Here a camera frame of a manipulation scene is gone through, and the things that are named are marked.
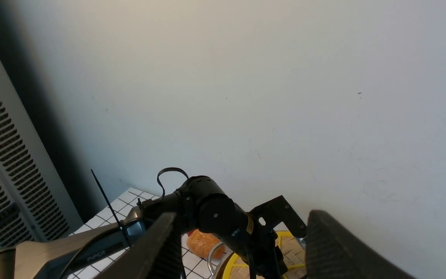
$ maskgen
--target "white tile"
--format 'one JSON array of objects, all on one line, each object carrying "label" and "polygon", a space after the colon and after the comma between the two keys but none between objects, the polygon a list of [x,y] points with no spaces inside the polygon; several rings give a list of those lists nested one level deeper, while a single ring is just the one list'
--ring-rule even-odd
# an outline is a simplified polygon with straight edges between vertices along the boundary
[{"label": "white tile", "polygon": [[208,262],[206,262],[205,260],[202,260],[192,271],[196,272],[203,278],[211,277],[211,272],[209,272],[208,268]]},{"label": "white tile", "polygon": [[120,200],[126,202],[126,203],[130,203],[133,200],[137,199],[137,195],[132,194],[129,191],[126,191],[125,193],[123,193],[121,196],[118,197]]},{"label": "white tile", "polygon": [[200,277],[199,275],[191,272],[190,274],[187,275],[187,279],[202,279],[202,277]]},{"label": "white tile", "polygon": [[187,234],[182,235],[182,247],[184,247],[185,249],[189,249],[189,247],[187,246],[188,238],[189,236]]},{"label": "white tile", "polygon": [[[117,218],[118,218],[118,221],[123,220],[123,217],[122,217],[120,214],[117,214]],[[111,216],[111,218],[108,219],[108,222],[109,222],[110,224],[117,224],[117,220],[115,219],[114,216]]]},{"label": "white tile", "polygon": [[125,252],[125,249],[118,251],[110,256],[112,260],[116,260],[119,256],[121,256]]},{"label": "white tile", "polygon": [[127,216],[130,213],[130,210],[133,208],[131,205],[126,205],[122,210],[120,210],[118,213],[120,213],[123,216]]},{"label": "white tile", "polygon": [[202,260],[202,258],[197,257],[190,251],[185,253],[182,257],[182,261],[184,262],[184,266],[188,269],[193,269],[196,265]]},{"label": "white tile", "polygon": [[88,230],[91,230],[91,228],[89,228],[89,226],[87,226],[86,224],[83,224],[80,228],[78,228],[78,230],[75,231],[75,234],[83,233],[84,231]]},{"label": "white tile", "polygon": [[94,216],[86,224],[87,226],[95,229],[98,228],[102,223],[104,223],[104,220],[102,218],[99,218],[99,216]]},{"label": "white tile", "polygon": [[104,223],[102,223],[101,225],[100,225],[100,227],[104,227],[104,226],[108,226],[110,223],[108,222],[108,221],[104,221]]},{"label": "white tile", "polygon": [[101,210],[97,216],[101,217],[104,220],[108,220],[111,216],[113,216],[113,213],[111,213],[110,208],[106,207],[103,210]]},{"label": "white tile", "polygon": [[145,198],[145,199],[149,199],[152,198],[154,195],[153,194],[149,194],[147,192],[143,192],[142,194],[140,194],[141,198]]},{"label": "white tile", "polygon": [[106,257],[103,258],[101,261],[98,261],[97,263],[93,263],[92,266],[101,272],[112,262],[113,260],[111,258]]},{"label": "white tile", "polygon": [[140,191],[139,189],[130,188],[127,190],[127,192],[131,192],[134,195],[140,196],[144,191]]},{"label": "white tile", "polygon": [[96,277],[97,274],[99,274],[99,272],[89,265],[88,267],[84,268],[84,270],[82,270],[82,272],[80,272],[77,277],[79,277],[80,279],[92,279]]},{"label": "white tile", "polygon": [[127,205],[125,201],[119,199],[116,199],[111,203],[111,207],[113,208],[114,211],[120,211],[122,208],[125,207],[125,205]]},{"label": "white tile", "polygon": [[74,275],[74,276],[77,276],[80,272],[82,272],[82,270],[84,270],[84,269],[81,269],[81,270],[77,270],[76,272],[74,272],[72,275]]}]

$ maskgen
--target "grey electrical box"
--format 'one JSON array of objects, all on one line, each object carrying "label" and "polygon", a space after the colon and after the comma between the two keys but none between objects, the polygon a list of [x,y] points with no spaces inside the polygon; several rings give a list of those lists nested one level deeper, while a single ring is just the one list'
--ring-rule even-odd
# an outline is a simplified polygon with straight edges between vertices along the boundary
[{"label": "grey electrical box", "polygon": [[55,240],[82,224],[0,62],[0,249]]}]

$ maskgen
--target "metal handle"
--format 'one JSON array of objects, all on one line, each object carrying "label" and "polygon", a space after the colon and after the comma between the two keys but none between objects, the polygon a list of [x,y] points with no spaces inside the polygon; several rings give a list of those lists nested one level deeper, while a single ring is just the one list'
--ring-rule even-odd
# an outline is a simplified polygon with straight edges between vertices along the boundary
[{"label": "metal handle", "polygon": [[211,263],[212,259],[213,259],[213,254],[216,251],[216,249],[218,249],[219,247],[223,246],[223,242],[219,242],[218,244],[216,244],[211,251],[209,251],[209,255],[208,255],[208,268],[209,268],[209,272],[211,272],[211,276],[214,276],[214,269],[213,269],[213,265]]}]

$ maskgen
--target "wire handle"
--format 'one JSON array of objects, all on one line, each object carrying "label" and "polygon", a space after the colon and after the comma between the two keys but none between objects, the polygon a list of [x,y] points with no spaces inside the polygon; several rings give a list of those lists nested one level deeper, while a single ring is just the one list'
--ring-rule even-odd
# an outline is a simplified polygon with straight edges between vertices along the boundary
[{"label": "wire handle", "polygon": [[223,242],[219,242],[218,244],[216,244],[211,251],[209,251],[209,255],[208,255],[208,268],[209,268],[209,272],[211,272],[211,276],[214,276],[214,268],[213,265],[211,263],[211,261],[213,260],[213,254],[216,251],[216,249],[218,249],[219,247],[225,245]]},{"label": "wire handle", "polygon": [[170,171],[177,171],[177,172],[179,172],[179,173],[185,175],[185,177],[186,177],[187,179],[189,179],[189,176],[187,175],[187,173],[186,173],[184,170],[182,170],[181,168],[171,167],[171,168],[164,168],[164,169],[162,169],[161,171],[159,171],[157,181],[158,181],[158,184],[161,186],[161,189],[163,189],[163,194],[161,195],[161,198],[160,198],[156,203],[161,202],[161,201],[163,200],[163,198],[165,198],[165,188],[163,187],[163,184],[161,184],[160,176],[161,176],[163,173],[165,173],[165,172],[170,172]]}]

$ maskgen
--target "piper logo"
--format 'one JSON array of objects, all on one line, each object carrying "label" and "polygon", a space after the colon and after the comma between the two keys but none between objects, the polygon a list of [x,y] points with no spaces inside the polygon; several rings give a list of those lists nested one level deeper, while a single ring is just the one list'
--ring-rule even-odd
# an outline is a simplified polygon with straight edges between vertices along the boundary
[{"label": "piper logo", "polygon": [[105,254],[106,254],[106,251],[104,251],[104,250],[101,252],[98,252],[96,254],[92,254],[91,256],[87,257],[87,262],[94,261],[96,258],[101,258]]}]

